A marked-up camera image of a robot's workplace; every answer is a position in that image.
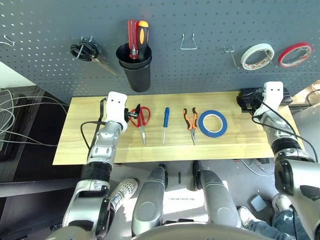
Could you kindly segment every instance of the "pliers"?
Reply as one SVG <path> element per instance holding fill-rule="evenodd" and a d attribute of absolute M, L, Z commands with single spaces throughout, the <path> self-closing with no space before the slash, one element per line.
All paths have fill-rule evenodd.
<path fill-rule="evenodd" d="M 193 121 L 192 121 L 192 124 L 189 120 L 189 117 L 187 115 L 187 109 L 184 108 L 183 109 L 183 117 L 184 117 L 184 120 L 187 124 L 187 127 L 188 127 L 188 130 L 190 130 L 191 132 L 191 138 L 192 138 L 192 142 L 193 142 L 193 145 L 196 145 L 196 129 L 198 128 L 197 127 L 197 118 L 198 118 L 198 113 L 197 113 L 197 110 L 196 108 L 192 108 L 192 112 L 193 112 Z"/>

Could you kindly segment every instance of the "screwdriver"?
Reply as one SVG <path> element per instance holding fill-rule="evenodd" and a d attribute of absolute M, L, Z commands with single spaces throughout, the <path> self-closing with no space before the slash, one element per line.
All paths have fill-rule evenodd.
<path fill-rule="evenodd" d="M 137 20 L 128 20 L 128 42 L 130 48 L 130 58 L 138 58 L 138 27 L 139 21 Z"/>
<path fill-rule="evenodd" d="M 137 37 L 138 37 L 139 59 L 144 60 L 145 51 L 149 43 L 149 24 L 146 21 L 139 21 Z"/>
<path fill-rule="evenodd" d="M 165 144 L 165 138 L 166 138 L 166 129 L 168 127 L 168 120 L 169 120 L 169 114 L 170 114 L 170 109 L 168 107 L 165 108 L 164 111 L 164 133 L 163 133 L 163 141 L 162 144 Z"/>

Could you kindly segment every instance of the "jeans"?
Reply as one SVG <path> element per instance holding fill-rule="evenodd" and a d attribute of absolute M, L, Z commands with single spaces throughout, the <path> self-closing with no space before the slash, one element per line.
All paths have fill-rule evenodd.
<path fill-rule="evenodd" d="M 295 226 L 299 240 L 310 240 L 297 215 L 295 217 Z M 296 239 L 293 212 L 291 210 L 282 211 L 276 214 L 273 217 L 272 226 L 269 226 L 265 221 L 251 221 L 247 229 L 271 239 Z"/>

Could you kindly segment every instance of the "blue screwdriver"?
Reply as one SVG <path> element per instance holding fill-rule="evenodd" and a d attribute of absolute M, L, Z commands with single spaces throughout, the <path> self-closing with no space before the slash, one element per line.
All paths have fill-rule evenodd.
<path fill-rule="evenodd" d="M 168 107 L 165 108 L 164 111 L 164 133 L 163 133 L 163 141 L 162 144 L 165 144 L 165 138 L 166 138 L 166 129 L 168 127 L 168 120 L 169 120 L 169 114 L 170 114 L 170 109 Z"/>

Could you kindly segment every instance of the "red screwdriver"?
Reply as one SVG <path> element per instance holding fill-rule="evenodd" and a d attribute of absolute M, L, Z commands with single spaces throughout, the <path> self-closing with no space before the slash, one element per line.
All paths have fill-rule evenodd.
<path fill-rule="evenodd" d="M 130 48 L 130 58 L 138 58 L 138 27 L 139 21 L 137 20 L 128 20 L 128 41 Z"/>

